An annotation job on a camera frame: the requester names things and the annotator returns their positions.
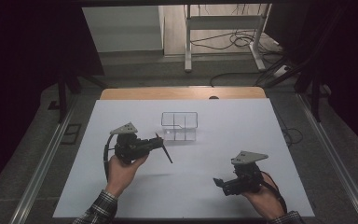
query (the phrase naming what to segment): plaid sleeve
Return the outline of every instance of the plaid sleeve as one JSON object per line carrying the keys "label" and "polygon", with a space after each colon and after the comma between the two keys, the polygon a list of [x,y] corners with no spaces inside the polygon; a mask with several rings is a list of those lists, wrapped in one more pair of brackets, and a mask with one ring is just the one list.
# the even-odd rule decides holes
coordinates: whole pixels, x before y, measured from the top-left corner
{"label": "plaid sleeve", "polygon": [[104,189],[86,213],[74,224],[110,223],[116,215],[117,199]]}
{"label": "plaid sleeve", "polygon": [[305,224],[298,212],[292,211],[283,217],[272,219],[268,224]]}

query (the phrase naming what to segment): black strap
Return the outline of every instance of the black strap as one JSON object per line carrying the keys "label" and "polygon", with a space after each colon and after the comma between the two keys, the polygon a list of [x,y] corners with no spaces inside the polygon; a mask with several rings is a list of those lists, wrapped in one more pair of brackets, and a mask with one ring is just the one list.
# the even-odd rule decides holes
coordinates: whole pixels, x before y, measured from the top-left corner
{"label": "black strap", "polygon": [[106,180],[108,180],[109,176],[109,160],[107,159],[107,152],[109,151],[110,141],[112,140],[114,134],[111,134],[107,140],[107,143],[103,149],[103,167],[105,170]]}
{"label": "black strap", "polygon": [[267,189],[271,190],[271,192],[275,195],[275,197],[278,199],[278,201],[280,202],[282,208],[283,208],[283,212],[286,214],[287,213],[287,206],[286,206],[286,202],[284,201],[283,196],[280,194],[280,192],[275,189],[274,187],[272,187],[269,183],[267,183],[266,181],[262,180],[261,185],[263,185],[264,187],[266,187]]}

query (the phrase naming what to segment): white tabletop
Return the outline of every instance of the white tabletop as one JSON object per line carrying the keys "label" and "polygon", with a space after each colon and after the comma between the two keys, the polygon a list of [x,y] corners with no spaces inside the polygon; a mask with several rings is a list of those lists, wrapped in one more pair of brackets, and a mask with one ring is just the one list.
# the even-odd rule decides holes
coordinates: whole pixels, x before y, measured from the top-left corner
{"label": "white tabletop", "polygon": [[165,141],[173,164],[153,150],[120,196],[117,217],[259,217],[245,198],[225,196],[213,182],[236,178],[230,159],[241,150],[267,154],[257,165],[273,176],[288,210],[314,217],[269,99],[97,101],[54,217],[80,217],[104,189],[111,130],[132,122],[142,139],[162,135],[163,112],[197,112],[197,140]]}

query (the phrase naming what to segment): mounting plate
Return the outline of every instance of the mounting plate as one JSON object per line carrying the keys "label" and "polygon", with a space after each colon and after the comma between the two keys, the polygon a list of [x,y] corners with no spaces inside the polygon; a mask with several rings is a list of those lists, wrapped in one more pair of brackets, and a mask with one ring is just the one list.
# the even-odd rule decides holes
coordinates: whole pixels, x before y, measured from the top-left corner
{"label": "mounting plate", "polygon": [[244,165],[255,161],[261,161],[269,156],[266,154],[260,154],[255,152],[241,151],[236,158],[231,159],[233,165]]}
{"label": "mounting plate", "polygon": [[138,130],[130,122],[110,132],[110,134],[120,134],[120,133],[138,133]]}

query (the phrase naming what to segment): hand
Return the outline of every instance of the hand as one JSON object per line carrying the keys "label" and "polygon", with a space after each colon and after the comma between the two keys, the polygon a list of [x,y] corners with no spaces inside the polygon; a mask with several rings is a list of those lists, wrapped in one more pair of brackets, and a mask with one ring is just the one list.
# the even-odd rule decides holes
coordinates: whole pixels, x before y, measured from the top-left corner
{"label": "hand", "polygon": [[109,161],[109,176],[105,190],[118,198],[132,182],[136,171],[146,161],[147,156],[134,161],[132,164],[125,164],[117,156],[112,156]]}
{"label": "hand", "polygon": [[[273,183],[271,178],[269,178],[266,174],[262,175],[264,181],[276,189],[276,185]],[[242,195],[249,200],[257,213],[266,220],[272,220],[284,215],[283,208],[278,199],[264,186],[261,186],[260,191],[257,193],[243,192]]]}

